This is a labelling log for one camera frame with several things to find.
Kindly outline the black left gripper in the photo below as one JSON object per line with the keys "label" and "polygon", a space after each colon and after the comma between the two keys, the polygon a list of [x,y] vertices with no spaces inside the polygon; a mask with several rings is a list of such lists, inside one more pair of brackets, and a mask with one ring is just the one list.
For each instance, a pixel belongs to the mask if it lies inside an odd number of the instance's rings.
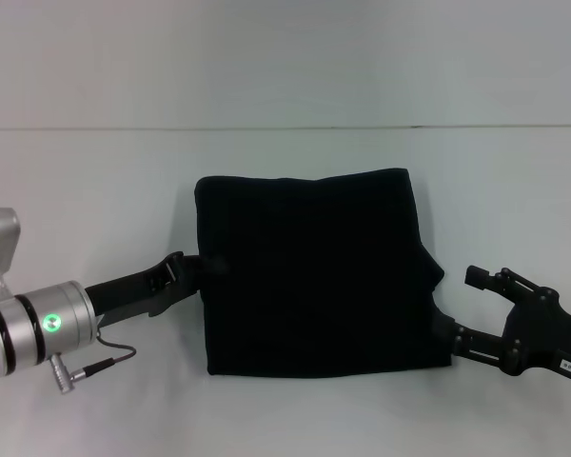
{"label": "black left gripper", "polygon": [[158,316],[228,273],[221,257],[177,251],[152,268],[88,287],[86,293],[103,328],[141,314]]}

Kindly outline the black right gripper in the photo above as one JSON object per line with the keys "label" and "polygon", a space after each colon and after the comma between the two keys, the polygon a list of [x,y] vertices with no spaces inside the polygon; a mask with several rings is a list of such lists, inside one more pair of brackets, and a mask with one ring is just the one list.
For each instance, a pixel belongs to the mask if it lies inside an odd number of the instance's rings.
{"label": "black right gripper", "polygon": [[502,337],[467,328],[438,313],[432,330],[455,356],[519,376],[530,368],[545,368],[571,379],[571,315],[559,294],[540,287],[509,268],[495,274],[469,266],[464,282],[512,302]]}

